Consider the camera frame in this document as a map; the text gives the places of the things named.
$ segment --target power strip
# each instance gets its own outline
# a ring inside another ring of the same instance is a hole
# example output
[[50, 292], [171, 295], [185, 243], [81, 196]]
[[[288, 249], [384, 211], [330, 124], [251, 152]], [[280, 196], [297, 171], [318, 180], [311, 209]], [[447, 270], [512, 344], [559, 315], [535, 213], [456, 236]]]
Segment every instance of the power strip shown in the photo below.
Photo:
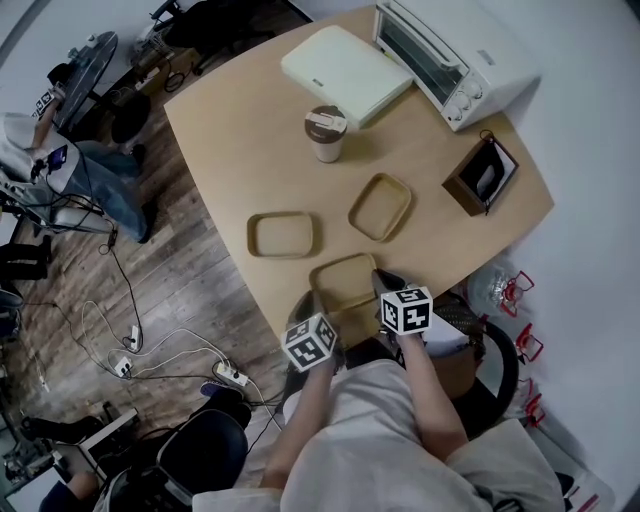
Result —
[[134, 352], [140, 352], [140, 328], [137, 325], [131, 326], [131, 339], [133, 343], [131, 343], [131, 350]]
[[243, 387], [247, 385], [247, 382], [249, 382], [249, 377], [247, 377], [243, 373], [240, 373], [238, 370], [230, 368], [224, 363], [218, 363], [218, 366], [216, 367], [216, 373], [220, 375], [220, 377], [224, 377], [225, 379], [230, 380], [231, 382], [235, 382], [236, 384], [239, 384]]
[[116, 370], [116, 375], [118, 377], [126, 377], [127, 374], [131, 373], [131, 369], [133, 368], [133, 363], [131, 362], [131, 359], [129, 359], [128, 357], [123, 357], [122, 359], [120, 359], [120, 362], [116, 365], [115, 370]]

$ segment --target white cable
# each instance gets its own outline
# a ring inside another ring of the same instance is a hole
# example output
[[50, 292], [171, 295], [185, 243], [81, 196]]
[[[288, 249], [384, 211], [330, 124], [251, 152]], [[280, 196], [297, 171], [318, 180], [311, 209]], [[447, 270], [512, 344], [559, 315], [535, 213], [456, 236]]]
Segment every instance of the white cable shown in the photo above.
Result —
[[[96, 309], [98, 310], [98, 313], [100, 313], [100, 316], [102, 317], [102, 319], [104, 320], [104, 322], [107, 324], [107, 326], [109, 327], [109, 332], [111, 332], [111, 336], [113, 337], [114, 340], [116, 340], [116, 342], [118, 344], [122, 344], [121, 341], [116, 337], [116, 335], [113, 333], [113, 329], [111, 329], [111, 325], [109, 324], [109, 321], [105, 318], [105, 316], [102, 314], [102, 311], [100, 311], [100, 308], [98, 307], [98, 305], [92, 301], [92, 300], [88, 300], [84, 303], [84, 305], [82, 306], [82, 332], [84, 333], [84, 337], [85, 340], [87, 341], [88, 344], [90, 344], [89, 341], [89, 337], [87, 336], [87, 332], [84, 328], [84, 309], [87, 306], [87, 304], [93, 304]], [[196, 354], [198, 352], [202, 352], [202, 351], [208, 351], [211, 352], [213, 354], [215, 354], [216, 356], [218, 356], [218, 358], [220, 359], [220, 361], [225, 364], [228, 368], [231, 368], [231, 365], [229, 364], [229, 358], [226, 356], [226, 354], [224, 352], [222, 352], [222, 350], [220, 350], [218, 347], [216, 347], [213, 343], [211, 343], [209, 340], [203, 338], [202, 336], [200, 336], [199, 334], [196, 334], [193, 331], [190, 331], [189, 329], [185, 329], [184, 327], [180, 327], [178, 329], [176, 329], [175, 331], [170, 332], [169, 334], [167, 334], [164, 338], [162, 338], [151, 350], [149, 350], [148, 352], [145, 352], [144, 354], [136, 354], [134, 352], [131, 352], [129, 350], [124, 350], [121, 348], [113, 348], [111, 350], [109, 350], [109, 352], [107, 352], [107, 364], [109, 365], [109, 368], [111, 368], [111, 371], [114, 373], [114, 375], [117, 375], [115, 368], [113, 367], [113, 365], [111, 364], [111, 354], [113, 352], [124, 352], [125, 354], [127, 354], [129, 357], [147, 357], [151, 354], [153, 354], [153, 352], [155, 352], [158, 348], [160, 348], [160, 346], [167, 341], [169, 338], [171, 338], [174, 334], [177, 334], [179, 332], [186, 332], [187, 334], [190, 334], [191, 336], [194, 336], [196, 338], [198, 338], [200, 341], [206, 343], [207, 345], [209, 345], [209, 347], [203, 347], [203, 348], [199, 348], [196, 350], [184, 350], [178, 354], [176, 354], [175, 356], [167, 359], [166, 361], [153, 366], [151, 368], [144, 368], [142, 370], [140, 370], [139, 372], [135, 373], [134, 375], [132, 375], [131, 377], [138, 377], [139, 375], [145, 373], [145, 372], [150, 372], [153, 370], [157, 370], [158, 368], [161, 368], [162, 366], [170, 363], [171, 361], [174, 361], [175, 359], [177, 359], [178, 357], [185, 355], [185, 354]], [[278, 421], [276, 420], [275, 416], [271, 413], [271, 411], [269, 410], [269, 408], [266, 405], [266, 402], [264, 400], [264, 396], [262, 396], [262, 392], [260, 391], [260, 388], [258, 387], [258, 385], [253, 382], [252, 379], [250, 379], [249, 377], [247, 377], [248, 382], [250, 382], [254, 388], [256, 388], [256, 391], [258, 392], [258, 395], [260, 396], [260, 400], [262, 401], [262, 405], [263, 407], [266, 409], [267, 413], [269, 414], [269, 416], [271, 416], [271, 419], [273, 420], [273, 422], [275, 423], [276, 427], [278, 427], [278, 430], [282, 431], [282, 427], [280, 426], [280, 424], [278, 423]]]
[[220, 355], [218, 355], [216, 352], [211, 350], [209, 347], [198, 348], [198, 349], [195, 349], [195, 350], [185, 350], [185, 351], [180, 352], [179, 354], [173, 356], [172, 358], [167, 359], [164, 363], [160, 363], [159, 365], [153, 366], [152, 368], [145, 368], [144, 370], [140, 370], [138, 373], [132, 375], [131, 378], [135, 378], [135, 377], [137, 377], [138, 375], [140, 375], [141, 373], [144, 373], [144, 372], [150, 372], [152, 370], [157, 370], [161, 366], [164, 366], [165, 364], [170, 363], [171, 361], [173, 361], [174, 359], [177, 359], [181, 355], [184, 355], [184, 354], [195, 354], [197, 352], [202, 352], [203, 350], [206, 350], [208, 352], [211, 352], [211, 353], [215, 354], [218, 357], [218, 359], [220, 359], [222, 361], [222, 358], [220, 357]]
[[[167, 334], [162, 340], [160, 340], [155, 347], [153, 347], [151, 350], [149, 350], [148, 352], [145, 352], [144, 354], [134, 354], [132, 352], [129, 352], [128, 350], [123, 350], [121, 348], [112, 348], [111, 350], [109, 350], [109, 352], [107, 353], [107, 364], [109, 365], [109, 367], [111, 368], [111, 370], [113, 372], [115, 372], [115, 369], [113, 368], [113, 366], [111, 365], [111, 354], [113, 352], [124, 352], [125, 354], [128, 354], [131, 357], [146, 357], [148, 355], [153, 354], [153, 352], [155, 352], [158, 348], [160, 348], [160, 346], [167, 341], [169, 338], [171, 338], [171, 336], [173, 336], [176, 333], [179, 332], [186, 332], [188, 334], [191, 334], [191, 336], [195, 336], [196, 338], [198, 338], [200, 341], [203, 341], [204, 343], [206, 343], [207, 345], [209, 345], [211, 347], [211, 352], [213, 352], [214, 354], [216, 354], [220, 360], [227, 365], [229, 368], [231, 368], [231, 365], [229, 364], [229, 358], [225, 355], [224, 352], [222, 352], [222, 350], [220, 350], [218, 347], [216, 347], [213, 343], [211, 343], [209, 340], [204, 339], [202, 336], [196, 334], [193, 331], [190, 331], [189, 329], [185, 329], [183, 327], [180, 327], [178, 329], [176, 329], [175, 331], [170, 332], [169, 334]], [[175, 359], [176, 357], [182, 355], [182, 354], [186, 354], [186, 353], [193, 353], [193, 352], [189, 352], [189, 351], [185, 351], [185, 352], [181, 352], [180, 354], [178, 354], [177, 356], [171, 358], [169, 361]]]
[[271, 419], [273, 420], [273, 422], [276, 424], [276, 427], [278, 427], [278, 430], [280, 432], [282, 432], [282, 427], [280, 426], [280, 424], [276, 421], [275, 416], [271, 413], [271, 411], [269, 410], [269, 408], [267, 407], [267, 404], [264, 401], [264, 397], [262, 396], [262, 392], [260, 391], [260, 388], [258, 387], [258, 385], [253, 382], [252, 379], [250, 379], [249, 377], [247, 377], [247, 380], [253, 384], [253, 387], [256, 388], [256, 391], [258, 392], [258, 395], [260, 395], [260, 400], [262, 400], [262, 406], [267, 410], [267, 412], [269, 413], [269, 416], [271, 416]]
[[85, 331], [84, 329], [84, 309], [87, 307], [87, 304], [93, 304], [96, 307], [96, 309], [98, 310], [98, 313], [104, 320], [104, 323], [107, 324], [107, 327], [109, 328], [109, 332], [111, 333], [111, 336], [113, 336], [113, 339], [116, 340], [116, 343], [118, 343], [118, 345], [122, 345], [122, 341], [120, 341], [118, 337], [114, 334], [113, 329], [111, 328], [111, 324], [109, 323], [109, 320], [107, 320], [106, 317], [102, 314], [102, 311], [100, 310], [100, 306], [98, 306], [92, 300], [88, 300], [82, 305], [82, 332], [84, 333], [84, 339], [87, 340], [87, 342], [89, 341], [89, 337], [87, 336], [87, 331]]

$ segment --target coffee cup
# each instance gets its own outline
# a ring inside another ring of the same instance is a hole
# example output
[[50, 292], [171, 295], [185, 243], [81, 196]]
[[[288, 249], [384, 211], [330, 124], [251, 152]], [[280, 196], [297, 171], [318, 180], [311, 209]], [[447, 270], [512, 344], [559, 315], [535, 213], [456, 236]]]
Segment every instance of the coffee cup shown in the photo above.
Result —
[[340, 158], [347, 119], [338, 107], [322, 105], [314, 108], [305, 117], [304, 129], [318, 160], [331, 163]]

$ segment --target white box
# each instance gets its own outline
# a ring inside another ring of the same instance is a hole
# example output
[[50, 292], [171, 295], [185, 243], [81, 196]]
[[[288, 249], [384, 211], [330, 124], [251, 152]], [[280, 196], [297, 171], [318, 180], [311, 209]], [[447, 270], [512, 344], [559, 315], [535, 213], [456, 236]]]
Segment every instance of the white box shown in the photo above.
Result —
[[332, 25], [285, 55], [282, 71], [360, 128], [404, 92], [411, 75], [380, 51]]
[[433, 298], [426, 286], [380, 296], [382, 323], [396, 334], [413, 334], [431, 328]]
[[292, 327], [281, 337], [282, 350], [304, 372], [331, 357], [338, 333], [322, 313]]

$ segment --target red clip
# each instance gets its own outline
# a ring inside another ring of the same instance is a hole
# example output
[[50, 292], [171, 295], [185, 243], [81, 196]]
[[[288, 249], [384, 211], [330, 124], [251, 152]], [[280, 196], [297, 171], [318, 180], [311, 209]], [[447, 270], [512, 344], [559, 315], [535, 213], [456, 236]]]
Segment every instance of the red clip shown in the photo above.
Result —
[[[528, 285], [527, 288], [523, 288], [523, 283]], [[502, 303], [500, 304], [502, 310], [513, 318], [518, 316], [518, 300], [520, 300], [524, 292], [528, 292], [534, 286], [535, 283], [527, 274], [522, 270], [518, 272], [516, 277], [509, 279], [506, 288], [502, 292]], [[507, 304], [513, 304], [513, 309], [509, 308]]]
[[[532, 327], [533, 327], [533, 324], [529, 323], [522, 330], [522, 332], [518, 336], [518, 339], [516, 340], [516, 347], [518, 348], [518, 350], [520, 350], [520, 353], [530, 363], [535, 361], [537, 357], [540, 355], [540, 352], [542, 352], [542, 350], [544, 349], [544, 344], [538, 338], [536, 338], [533, 334], [531, 334]], [[533, 356], [529, 356], [529, 354], [527, 353], [527, 348], [531, 347], [532, 342], [533, 344], [538, 345], [538, 349], [536, 350], [535, 354], [533, 354]]]
[[538, 425], [540, 425], [540, 423], [544, 419], [544, 417], [547, 415], [547, 413], [544, 412], [544, 409], [542, 409], [542, 407], [540, 406], [540, 399], [541, 398], [542, 398], [542, 394], [538, 393], [533, 398], [533, 400], [531, 400], [527, 404], [527, 407], [525, 408], [525, 413], [526, 413], [527, 417], [529, 418], [527, 426], [531, 426], [533, 428], [537, 428]]

